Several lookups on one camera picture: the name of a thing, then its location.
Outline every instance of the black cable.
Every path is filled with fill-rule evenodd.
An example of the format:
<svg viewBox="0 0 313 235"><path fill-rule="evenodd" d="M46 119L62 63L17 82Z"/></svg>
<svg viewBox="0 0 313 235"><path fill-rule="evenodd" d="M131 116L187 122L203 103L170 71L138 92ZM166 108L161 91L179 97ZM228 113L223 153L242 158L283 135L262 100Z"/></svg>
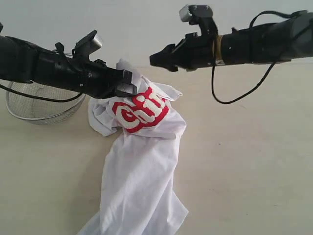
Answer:
<svg viewBox="0 0 313 235"><path fill-rule="evenodd" d="M55 103L67 103L67 102L70 102L70 101L73 101L73 100L76 100L77 98L79 98L83 93L79 93L77 96L73 97L73 98L70 98L70 99L49 99L49 98L45 98L45 97L40 97L40 96L35 96L35 95L30 95L30 94L25 94L25 93L22 93L22 92L18 92L18 91L15 91L11 88L8 88L4 85L1 85L0 84L0 88L8 91L8 92L11 92L11 93L14 93L14 94L18 94L18 95L21 95L21 96L24 96L24 97L27 97L27 98L32 98L32 99L40 99L40 100L45 100L45 101L50 101L50 102L55 102Z"/></svg>
<svg viewBox="0 0 313 235"><path fill-rule="evenodd" d="M251 24L250 24L250 27L249 29L251 29L253 27L253 24L256 20L257 17L259 17L260 15L263 15L263 14L274 14L274 15L278 15L277 13L279 12L272 12L272 11L265 11L265 12L261 12L259 15L257 15L252 21L251 21ZM287 16L287 18L290 18L290 17L293 17L296 13L293 13L291 15L286 15L286 14L283 14L283 13L279 13L280 15L278 16ZM262 77L262 79L259 81L259 83L254 87L252 88L250 91L248 91L247 93L243 94L242 96L234 99L234 100L231 100L231 101L221 101L219 100L216 95L215 95L215 91L214 91L214 73L215 73L215 67L216 67L216 53L214 52L214 61L213 61L213 68L212 68L212 78L211 78L211 90L212 90L212 95L214 97L214 99L221 103L221 104L232 104L232 103L235 103L243 98L245 98L246 96L250 95L251 93L253 93L254 91L256 91L261 85L262 83L265 81L265 79L267 78L268 74L270 73L270 71L273 69L273 67L276 65L276 63L278 61L280 61L280 58L281 56L289 49L289 47L292 45L292 43L294 41L296 41L299 37L302 36L302 34L304 34L305 32L307 32L309 29L312 28L312 24L310 23L309 26L305 27L303 30L301 30L298 34L296 34L289 42L286 43L286 46L284 47L284 49L279 53L277 59L270 65L270 67L268 68L268 70L266 71L266 73L264 74L264 76ZM214 51L217 50L217 42L216 42L216 38L215 38L215 41L214 41Z"/></svg>

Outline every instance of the basket rim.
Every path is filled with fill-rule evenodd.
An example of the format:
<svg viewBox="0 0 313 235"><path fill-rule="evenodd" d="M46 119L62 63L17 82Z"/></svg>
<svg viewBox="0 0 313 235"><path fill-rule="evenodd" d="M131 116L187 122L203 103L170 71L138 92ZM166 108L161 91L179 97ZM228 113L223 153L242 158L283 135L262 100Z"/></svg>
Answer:
<svg viewBox="0 0 313 235"><path fill-rule="evenodd" d="M15 83L15 82L10 82L9 85L8 85L8 88L12 88L12 86L13 86L14 83ZM11 108L9 107L9 103L10 103L10 102L9 102L9 94L10 94L10 93L11 93L11 92L7 91L6 94L5 94L5 98L6 98L6 99L5 99L5 104L6 104L6 108L7 108L7 110L9 111L9 113L10 113L12 116L14 116L14 117L16 117L16 118L18 118L18 119L21 119L21 120L29 120L29 121L46 120L46 119L55 118L55 117L57 117L57 116L60 116L60 115L62 115L62 114L64 114L64 113L68 112L69 110L75 108L80 102L84 101L84 99L85 99L85 97L86 97L86 94L82 94L82 95L78 98L77 102L76 102L72 107L70 107L70 108L64 110L63 112L61 112L61 113L59 113L59 114L55 114L55 115L48 116L48 117L39 117L39 118L30 118L30 117L29 117L29 118L28 118L28 117L21 117L21 116L15 114L15 113L11 110Z"/></svg>

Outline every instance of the wire mesh basket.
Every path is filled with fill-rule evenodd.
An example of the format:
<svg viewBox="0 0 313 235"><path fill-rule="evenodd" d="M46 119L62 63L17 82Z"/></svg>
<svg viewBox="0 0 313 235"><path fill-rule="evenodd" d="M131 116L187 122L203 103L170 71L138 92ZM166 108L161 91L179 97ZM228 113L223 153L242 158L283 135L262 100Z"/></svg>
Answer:
<svg viewBox="0 0 313 235"><path fill-rule="evenodd" d="M9 88L18 92L47 97L51 99L69 99L77 92L49 87L37 83L23 84L11 82ZM86 95L66 103L24 97L11 92L6 93L6 106L11 115L36 125L56 124L67 120L82 105Z"/></svg>

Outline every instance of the fabric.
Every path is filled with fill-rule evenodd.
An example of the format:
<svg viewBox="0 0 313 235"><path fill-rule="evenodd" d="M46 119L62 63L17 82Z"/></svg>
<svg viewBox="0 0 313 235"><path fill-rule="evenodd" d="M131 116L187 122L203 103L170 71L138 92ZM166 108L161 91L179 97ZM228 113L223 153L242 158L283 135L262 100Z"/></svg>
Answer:
<svg viewBox="0 0 313 235"><path fill-rule="evenodd" d="M152 83L126 61L117 69L133 72L139 93L89 102L93 129L103 136L124 131L105 159L100 212L79 235L173 235L188 214L173 192L186 123L170 101L181 93Z"/></svg>

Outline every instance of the red logo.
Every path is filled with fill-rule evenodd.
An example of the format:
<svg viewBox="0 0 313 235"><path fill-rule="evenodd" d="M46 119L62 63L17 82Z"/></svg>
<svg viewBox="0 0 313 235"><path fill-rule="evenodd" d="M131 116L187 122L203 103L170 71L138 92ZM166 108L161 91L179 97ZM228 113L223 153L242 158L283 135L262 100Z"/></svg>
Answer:
<svg viewBox="0 0 313 235"><path fill-rule="evenodd" d="M158 125L169 112L165 104L166 99L159 97L149 87L145 92L133 97L135 106L124 102L115 102L113 112L120 124L130 133L139 131L143 127Z"/></svg>

